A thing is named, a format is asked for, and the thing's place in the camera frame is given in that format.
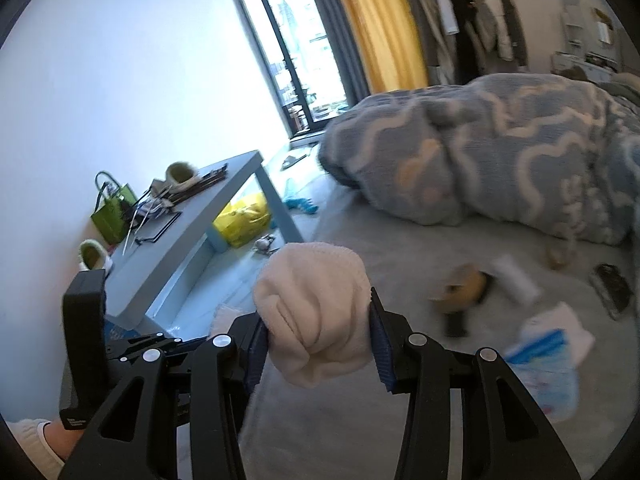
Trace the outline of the cream sock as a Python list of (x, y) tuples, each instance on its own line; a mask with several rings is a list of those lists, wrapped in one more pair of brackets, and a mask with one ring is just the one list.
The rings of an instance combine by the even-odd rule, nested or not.
[(314, 388), (372, 360), (371, 284), (351, 249), (286, 244), (260, 271), (253, 297), (270, 359), (290, 384)]

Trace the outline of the white sock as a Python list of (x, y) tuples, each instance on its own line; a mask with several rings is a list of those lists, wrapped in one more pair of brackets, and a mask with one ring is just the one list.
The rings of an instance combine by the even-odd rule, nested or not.
[(580, 322), (578, 315), (566, 302), (560, 301), (554, 308), (529, 318), (520, 330), (522, 341), (530, 341), (554, 330), (562, 330), (570, 346), (574, 367), (588, 356), (596, 338)]

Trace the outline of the white dresser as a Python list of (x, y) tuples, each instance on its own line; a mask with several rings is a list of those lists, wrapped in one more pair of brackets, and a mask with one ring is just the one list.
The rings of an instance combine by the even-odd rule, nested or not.
[(561, 23), (565, 50), (552, 54), (552, 73), (579, 68), (587, 80), (609, 82), (618, 71), (612, 18), (594, 6), (566, 6)]

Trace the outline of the blue dinosaur toy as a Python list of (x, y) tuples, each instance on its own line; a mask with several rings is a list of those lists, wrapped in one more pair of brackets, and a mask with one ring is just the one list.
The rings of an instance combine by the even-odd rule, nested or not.
[(310, 198), (303, 197), (287, 197), (283, 200), (283, 205), (288, 210), (297, 210), (302, 214), (308, 214), (308, 216), (313, 216), (319, 209), (318, 205)]

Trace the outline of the cardboard tape core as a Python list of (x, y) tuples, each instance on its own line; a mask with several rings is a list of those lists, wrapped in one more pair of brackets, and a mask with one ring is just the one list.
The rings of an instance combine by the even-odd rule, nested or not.
[(551, 270), (567, 268), (575, 259), (576, 240), (573, 235), (548, 236), (544, 245), (546, 263)]

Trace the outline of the blue fleece blanket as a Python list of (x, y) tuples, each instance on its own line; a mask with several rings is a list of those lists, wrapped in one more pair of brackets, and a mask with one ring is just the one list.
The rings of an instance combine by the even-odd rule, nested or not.
[(369, 96), (326, 129), (320, 164), (392, 216), (471, 214), (616, 245), (639, 229), (639, 110), (588, 81), (491, 74)]

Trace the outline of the brown packing tape roll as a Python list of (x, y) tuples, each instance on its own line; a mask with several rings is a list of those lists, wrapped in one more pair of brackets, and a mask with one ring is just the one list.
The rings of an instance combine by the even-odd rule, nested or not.
[(452, 270), (431, 303), (442, 314), (465, 311), (482, 300), (489, 285), (490, 275), (465, 263)]

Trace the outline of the green fuzzy slipper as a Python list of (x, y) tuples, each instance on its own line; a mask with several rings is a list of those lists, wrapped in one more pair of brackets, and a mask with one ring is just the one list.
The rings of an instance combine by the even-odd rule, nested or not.
[(103, 270), (111, 273), (113, 260), (107, 250), (97, 240), (83, 240), (78, 248), (79, 270)]
[(200, 170), (188, 162), (173, 162), (166, 168), (165, 179), (154, 179), (151, 194), (158, 197), (164, 194), (181, 193), (193, 188), (202, 180)]

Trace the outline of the black framed window door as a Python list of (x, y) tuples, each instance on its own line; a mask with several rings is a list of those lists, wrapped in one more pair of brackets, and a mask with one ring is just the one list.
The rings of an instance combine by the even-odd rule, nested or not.
[(239, 0), (292, 140), (348, 109), (316, 0)]

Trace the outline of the yellow curtain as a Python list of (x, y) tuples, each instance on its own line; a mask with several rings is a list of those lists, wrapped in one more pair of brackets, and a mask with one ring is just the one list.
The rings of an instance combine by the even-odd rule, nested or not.
[(341, 2), (371, 92), (427, 86), (427, 69), (408, 0)]

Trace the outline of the grey curtain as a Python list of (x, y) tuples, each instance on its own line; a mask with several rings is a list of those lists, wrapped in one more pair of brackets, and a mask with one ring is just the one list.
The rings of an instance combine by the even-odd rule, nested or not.
[(369, 94), (358, 47), (341, 0), (314, 0), (335, 58), (347, 103), (355, 106)]

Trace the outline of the blue white tissue packet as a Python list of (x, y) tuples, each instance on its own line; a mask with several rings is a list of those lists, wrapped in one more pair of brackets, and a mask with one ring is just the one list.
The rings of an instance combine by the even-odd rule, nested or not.
[(565, 422), (575, 415), (579, 378), (564, 330), (525, 341), (504, 359), (550, 422)]

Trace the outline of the hanging clothes rack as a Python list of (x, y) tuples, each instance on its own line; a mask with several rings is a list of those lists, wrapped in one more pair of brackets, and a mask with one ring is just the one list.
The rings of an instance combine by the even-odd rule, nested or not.
[(528, 70), (524, 26), (514, 0), (408, 1), (432, 86)]

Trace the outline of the light blue side table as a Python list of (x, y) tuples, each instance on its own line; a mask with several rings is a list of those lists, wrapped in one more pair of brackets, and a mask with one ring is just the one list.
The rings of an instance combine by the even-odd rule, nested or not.
[(114, 250), (114, 268), (105, 283), (106, 318), (110, 322), (126, 330), (139, 327), (156, 296), (192, 249), (204, 242), (215, 250), (222, 249), (222, 238), (214, 233), (213, 221), (250, 177), (257, 179), (283, 240), (303, 240), (258, 151), (215, 162), (203, 170), (221, 166), (227, 167), (227, 177), (178, 205), (180, 218), (156, 243), (130, 246), (125, 255), (120, 252), (122, 244)]

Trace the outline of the green tote bag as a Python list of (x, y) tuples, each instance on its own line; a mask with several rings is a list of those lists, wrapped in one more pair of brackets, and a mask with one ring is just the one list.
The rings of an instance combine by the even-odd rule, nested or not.
[(94, 185), (98, 195), (91, 220), (107, 244), (117, 245), (128, 232), (137, 196), (128, 184), (120, 184), (107, 171), (96, 174)]

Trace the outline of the yellow plastic bag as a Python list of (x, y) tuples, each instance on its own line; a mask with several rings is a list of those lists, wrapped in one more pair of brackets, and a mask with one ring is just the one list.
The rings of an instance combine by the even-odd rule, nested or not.
[(269, 229), (271, 211), (265, 195), (247, 195), (228, 203), (213, 222), (222, 238), (233, 248), (239, 248)]

